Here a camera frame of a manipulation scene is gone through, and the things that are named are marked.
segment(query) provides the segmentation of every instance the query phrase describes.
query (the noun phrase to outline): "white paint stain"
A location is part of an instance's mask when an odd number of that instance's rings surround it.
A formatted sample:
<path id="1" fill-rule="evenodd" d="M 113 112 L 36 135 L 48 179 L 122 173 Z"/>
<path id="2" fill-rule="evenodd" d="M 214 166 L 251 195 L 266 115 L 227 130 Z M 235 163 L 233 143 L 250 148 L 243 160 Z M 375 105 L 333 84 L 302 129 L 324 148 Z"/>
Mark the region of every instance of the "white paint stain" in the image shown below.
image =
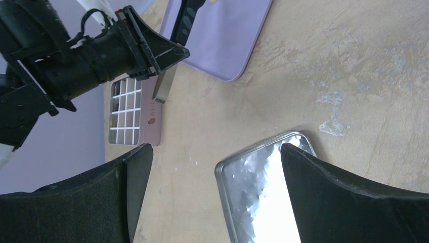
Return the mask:
<path id="1" fill-rule="evenodd" d="M 320 88 L 326 88 L 326 89 L 329 88 L 328 84 L 326 84 L 326 81 L 320 81 L 319 82 L 319 87 Z"/>
<path id="2" fill-rule="evenodd" d="M 350 126 L 345 127 L 338 121 L 339 111 L 342 104 L 342 95 L 339 92 L 331 92 L 316 100 L 316 103 L 332 104 L 333 108 L 329 111 L 330 119 L 319 126 L 319 130 L 334 136 L 344 136 L 345 130 Z"/>
<path id="3" fill-rule="evenodd" d="M 366 93 L 371 88 L 371 83 L 367 81 L 360 81 L 358 85 L 358 90 L 360 93 Z"/>

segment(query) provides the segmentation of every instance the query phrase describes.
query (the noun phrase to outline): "black cable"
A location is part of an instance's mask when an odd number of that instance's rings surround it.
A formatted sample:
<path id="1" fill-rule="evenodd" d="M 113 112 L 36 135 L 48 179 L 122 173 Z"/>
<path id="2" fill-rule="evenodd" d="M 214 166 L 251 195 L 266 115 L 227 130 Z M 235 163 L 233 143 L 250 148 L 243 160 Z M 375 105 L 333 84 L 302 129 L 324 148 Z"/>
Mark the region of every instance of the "black cable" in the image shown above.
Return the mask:
<path id="1" fill-rule="evenodd" d="M 70 46 L 74 46 L 74 45 L 75 45 L 75 44 L 77 44 L 81 39 L 83 39 L 83 35 L 85 34 L 85 23 L 87 22 L 88 18 L 89 18 L 93 13 L 96 13 L 96 12 L 100 12 L 100 13 L 103 15 L 105 26 L 104 26 L 104 28 L 103 28 L 103 30 L 102 30 L 102 32 L 101 32 L 101 34 L 99 34 L 99 35 L 98 35 L 97 37 L 95 37 L 95 38 L 100 38 L 100 37 L 103 37 L 103 36 L 105 36 L 105 35 L 107 34 L 107 31 L 108 31 L 109 27 L 111 26 L 111 24 L 110 24 L 110 20 L 109 20 L 109 18 L 108 18 L 108 16 L 107 16 L 107 14 L 106 14 L 106 13 L 104 13 L 103 11 L 99 10 L 99 9 L 90 9 L 90 10 L 88 10 L 88 12 L 86 12 L 86 13 L 83 15 L 82 20 L 80 21 L 80 32 L 79 32 L 79 33 L 77 33 L 77 35 L 76 35 L 73 39 L 71 39 L 71 40 L 68 42 Z"/>

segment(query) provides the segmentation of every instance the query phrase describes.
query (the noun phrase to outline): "robotic arm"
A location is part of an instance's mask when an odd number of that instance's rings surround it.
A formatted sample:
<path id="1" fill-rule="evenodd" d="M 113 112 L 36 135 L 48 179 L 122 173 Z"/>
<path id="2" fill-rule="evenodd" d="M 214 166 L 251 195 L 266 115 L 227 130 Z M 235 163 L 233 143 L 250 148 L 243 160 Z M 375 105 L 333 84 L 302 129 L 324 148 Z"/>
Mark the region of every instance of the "robotic arm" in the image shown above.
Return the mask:
<path id="1" fill-rule="evenodd" d="M 91 38 L 84 34 L 85 22 L 94 13 L 105 25 Z M 108 14 L 88 10 L 80 32 L 70 38 L 47 0 L 0 1 L 0 52 L 8 62 L 0 75 L 0 167 L 41 114 L 74 112 L 71 100 L 99 84 L 123 73 L 148 79 L 190 55 L 147 26 L 133 7 L 116 11 L 116 18 Z"/>

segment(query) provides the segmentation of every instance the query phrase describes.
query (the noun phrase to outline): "purple phone case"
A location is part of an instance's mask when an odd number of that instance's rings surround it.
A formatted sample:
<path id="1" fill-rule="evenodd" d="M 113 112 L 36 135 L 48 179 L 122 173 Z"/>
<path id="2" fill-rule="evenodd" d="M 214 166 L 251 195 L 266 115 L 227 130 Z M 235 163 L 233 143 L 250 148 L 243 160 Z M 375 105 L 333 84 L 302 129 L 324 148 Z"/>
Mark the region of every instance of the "purple phone case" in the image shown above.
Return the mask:
<path id="1" fill-rule="evenodd" d="M 272 0 L 206 1 L 198 10 L 183 62 L 224 82 L 247 65 Z M 170 38 L 182 0 L 169 0 L 159 33 Z"/>

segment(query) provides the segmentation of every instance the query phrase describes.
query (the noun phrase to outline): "silver metal tray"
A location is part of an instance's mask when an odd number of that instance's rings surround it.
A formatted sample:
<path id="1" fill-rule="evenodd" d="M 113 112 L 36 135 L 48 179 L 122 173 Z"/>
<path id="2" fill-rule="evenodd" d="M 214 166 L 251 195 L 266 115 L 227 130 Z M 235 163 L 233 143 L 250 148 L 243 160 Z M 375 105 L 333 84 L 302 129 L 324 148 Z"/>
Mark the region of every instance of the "silver metal tray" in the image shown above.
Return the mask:
<path id="1" fill-rule="evenodd" d="M 316 156 L 308 138 L 291 131 L 216 165 L 214 174 L 232 243 L 300 242 L 281 164 L 283 143 Z"/>

